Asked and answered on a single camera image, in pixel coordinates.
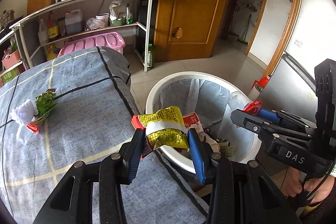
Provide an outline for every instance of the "refrigerator door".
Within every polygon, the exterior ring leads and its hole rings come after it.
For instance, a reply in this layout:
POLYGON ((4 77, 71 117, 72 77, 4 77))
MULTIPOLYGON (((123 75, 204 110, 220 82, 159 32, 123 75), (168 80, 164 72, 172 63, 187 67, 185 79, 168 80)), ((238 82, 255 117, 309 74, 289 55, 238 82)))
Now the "refrigerator door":
POLYGON ((289 54, 283 54, 257 100, 263 108, 284 110, 316 123, 315 80, 289 54))
POLYGON ((336 60, 336 6, 332 0, 302 0, 298 18, 285 50, 311 76, 327 58, 336 60))

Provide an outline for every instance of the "metal bolt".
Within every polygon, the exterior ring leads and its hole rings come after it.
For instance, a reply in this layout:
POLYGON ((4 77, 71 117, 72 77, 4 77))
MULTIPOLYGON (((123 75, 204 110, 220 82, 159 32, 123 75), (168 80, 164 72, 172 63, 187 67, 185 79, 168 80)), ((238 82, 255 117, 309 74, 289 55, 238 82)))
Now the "metal bolt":
POLYGON ((212 153, 211 154, 211 157, 214 159, 214 160, 219 160, 221 158, 221 155, 219 153, 212 153))
POLYGON ((76 161, 73 165, 74 165, 74 167, 76 167, 76 168, 80 168, 80 167, 83 166, 83 164, 84 164, 84 162, 82 162, 81 160, 78 160, 78 161, 76 161))
POLYGON ((258 163, 255 160, 250 160, 249 161, 249 166, 251 166, 252 168, 257 168, 258 163))
POLYGON ((111 155, 111 159, 113 159, 113 160, 118 160, 118 159, 120 159, 120 157, 121 157, 121 155, 119 153, 113 153, 111 155))

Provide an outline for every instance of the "yellow packaging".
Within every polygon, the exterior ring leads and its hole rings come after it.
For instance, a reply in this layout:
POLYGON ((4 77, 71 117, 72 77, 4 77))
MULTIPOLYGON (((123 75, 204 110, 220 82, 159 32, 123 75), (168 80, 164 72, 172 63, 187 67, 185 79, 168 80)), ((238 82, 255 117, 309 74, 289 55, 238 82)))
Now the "yellow packaging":
POLYGON ((146 128, 147 136, 142 157, 162 145, 189 148, 187 136, 184 133, 186 128, 178 107, 171 106, 160 109, 155 114, 138 115, 138 119, 146 128))

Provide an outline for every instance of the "pink storage bin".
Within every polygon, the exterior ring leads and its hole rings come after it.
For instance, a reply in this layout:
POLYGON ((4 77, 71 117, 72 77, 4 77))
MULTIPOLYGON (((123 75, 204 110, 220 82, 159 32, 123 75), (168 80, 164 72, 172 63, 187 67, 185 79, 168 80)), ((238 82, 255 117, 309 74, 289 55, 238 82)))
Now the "pink storage bin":
POLYGON ((117 32, 109 32, 99 35, 94 35, 92 37, 86 37, 80 40, 76 40, 65 44, 64 47, 58 54, 58 57, 66 55, 68 53, 79 51, 84 48, 91 48, 96 46, 105 46, 116 50, 123 54, 123 49, 125 47, 125 42, 121 35, 117 32))
POLYGON ((19 62, 20 62, 19 50, 16 50, 11 54, 6 55, 5 58, 2 60, 2 64, 5 67, 5 69, 9 69, 10 67, 14 66, 16 63, 19 62))

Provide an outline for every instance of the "green bottle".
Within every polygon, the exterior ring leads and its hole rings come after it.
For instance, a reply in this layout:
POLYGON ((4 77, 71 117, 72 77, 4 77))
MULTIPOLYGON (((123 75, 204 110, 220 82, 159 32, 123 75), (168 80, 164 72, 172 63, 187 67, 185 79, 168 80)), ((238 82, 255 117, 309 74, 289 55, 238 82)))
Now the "green bottle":
POLYGON ((154 46, 153 44, 149 44, 147 68, 153 68, 153 67, 154 67, 154 46))

